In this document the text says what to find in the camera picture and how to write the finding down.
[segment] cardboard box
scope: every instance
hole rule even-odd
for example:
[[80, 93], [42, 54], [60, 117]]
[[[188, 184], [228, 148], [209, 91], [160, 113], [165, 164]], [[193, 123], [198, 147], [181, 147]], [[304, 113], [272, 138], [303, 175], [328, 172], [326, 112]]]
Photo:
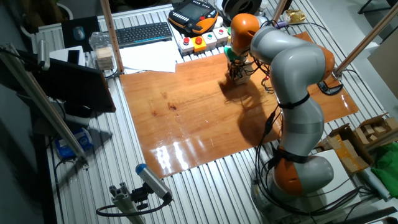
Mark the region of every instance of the cardboard box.
[[334, 149], [348, 175], [364, 170], [374, 163], [349, 124], [332, 130], [325, 139], [318, 143], [318, 147], [325, 150]]
[[[383, 116], [386, 114], [387, 113], [367, 119], [355, 129], [356, 137], [367, 150], [369, 147], [374, 148], [375, 145], [383, 146], [398, 140], [397, 138], [392, 139], [391, 141], [383, 140], [389, 132], [398, 129], [398, 122], [395, 118], [383, 119]], [[367, 132], [367, 130], [369, 130], [369, 126], [374, 132], [370, 135], [366, 135], [369, 134], [369, 132]]]

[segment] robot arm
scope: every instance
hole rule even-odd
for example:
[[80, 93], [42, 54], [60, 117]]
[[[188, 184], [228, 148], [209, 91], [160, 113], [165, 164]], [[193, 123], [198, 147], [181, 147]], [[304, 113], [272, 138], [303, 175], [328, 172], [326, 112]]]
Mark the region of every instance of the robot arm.
[[325, 158], [308, 156], [322, 136], [324, 118], [307, 88], [331, 74], [334, 56], [323, 47], [274, 27], [260, 29], [258, 25], [256, 30], [255, 19], [249, 14], [234, 17], [231, 47], [235, 53], [242, 52], [250, 42], [251, 55], [271, 65], [271, 83], [283, 116], [279, 150], [297, 158], [296, 162], [283, 158], [276, 162], [270, 190], [278, 198], [308, 194], [333, 179], [333, 169]]

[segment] keyboard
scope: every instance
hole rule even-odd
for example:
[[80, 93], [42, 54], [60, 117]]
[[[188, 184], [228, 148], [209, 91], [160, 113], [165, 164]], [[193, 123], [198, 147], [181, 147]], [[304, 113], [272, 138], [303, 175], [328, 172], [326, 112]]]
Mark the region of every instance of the keyboard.
[[116, 36], [118, 37], [119, 48], [171, 40], [173, 37], [167, 22], [118, 29]]

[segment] white paper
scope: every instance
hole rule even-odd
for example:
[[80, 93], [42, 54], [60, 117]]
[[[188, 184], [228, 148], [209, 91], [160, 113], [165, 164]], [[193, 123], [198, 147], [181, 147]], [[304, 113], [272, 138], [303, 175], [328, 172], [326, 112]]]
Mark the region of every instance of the white paper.
[[79, 51], [79, 62], [78, 63], [81, 66], [85, 66], [86, 59], [85, 59], [85, 55], [83, 53], [83, 47], [82, 46], [70, 47], [70, 48], [67, 48], [67, 49], [56, 50], [56, 51], [50, 52], [50, 58], [61, 60], [63, 62], [68, 62], [69, 50], [78, 50]]
[[121, 49], [120, 54], [124, 68], [133, 72], [175, 72], [175, 45], [172, 41], [128, 47]]

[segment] computer mouse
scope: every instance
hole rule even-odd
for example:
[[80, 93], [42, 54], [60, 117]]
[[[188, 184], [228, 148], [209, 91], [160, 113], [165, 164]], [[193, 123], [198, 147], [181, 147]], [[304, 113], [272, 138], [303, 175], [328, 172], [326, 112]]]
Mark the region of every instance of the computer mouse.
[[84, 40], [86, 38], [85, 31], [82, 26], [76, 26], [73, 28], [73, 37], [75, 40]]

